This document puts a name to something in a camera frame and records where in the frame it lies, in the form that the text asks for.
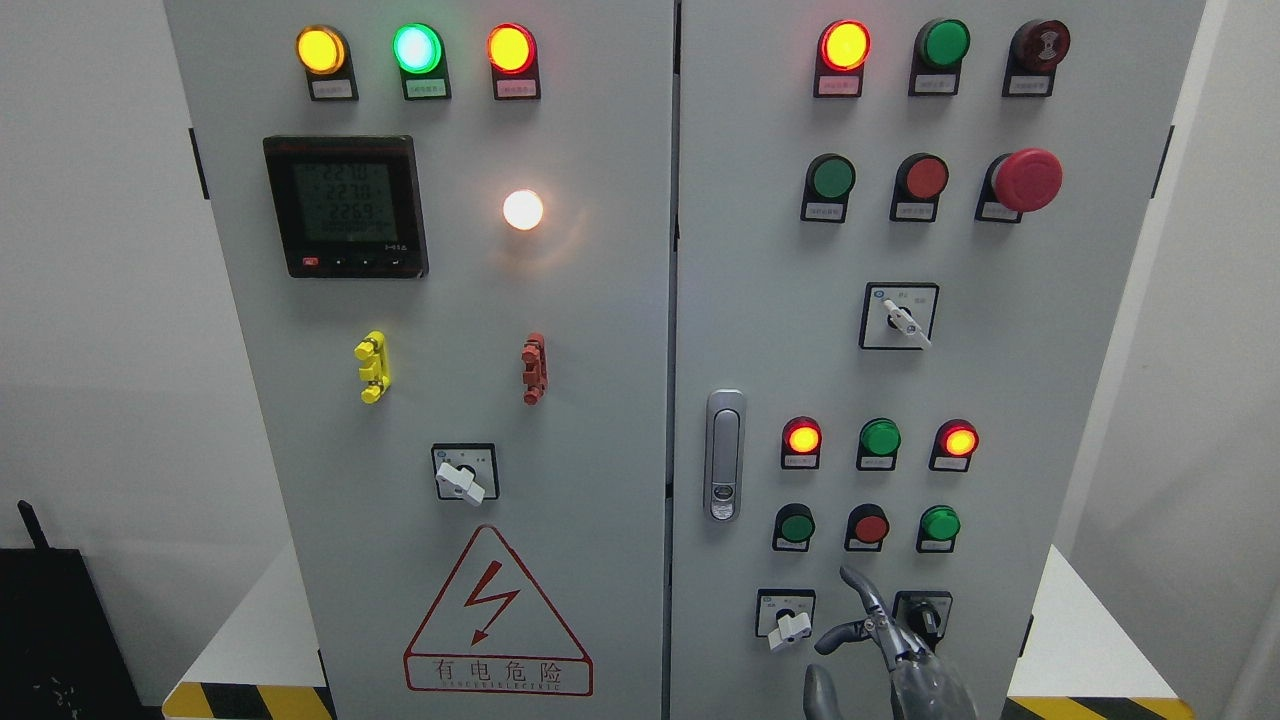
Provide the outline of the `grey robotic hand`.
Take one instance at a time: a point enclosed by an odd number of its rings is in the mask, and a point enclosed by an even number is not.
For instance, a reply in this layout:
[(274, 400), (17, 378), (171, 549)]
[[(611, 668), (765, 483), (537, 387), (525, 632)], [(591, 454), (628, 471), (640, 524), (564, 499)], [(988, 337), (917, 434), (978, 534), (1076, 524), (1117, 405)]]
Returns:
[(886, 612), (876, 584), (847, 564), (840, 575), (859, 594), (867, 616), (831, 628), (818, 639), (815, 651), (829, 655), (841, 644), (874, 641), (890, 673), (893, 717), (975, 719), (975, 703), (961, 678), (915, 632)]

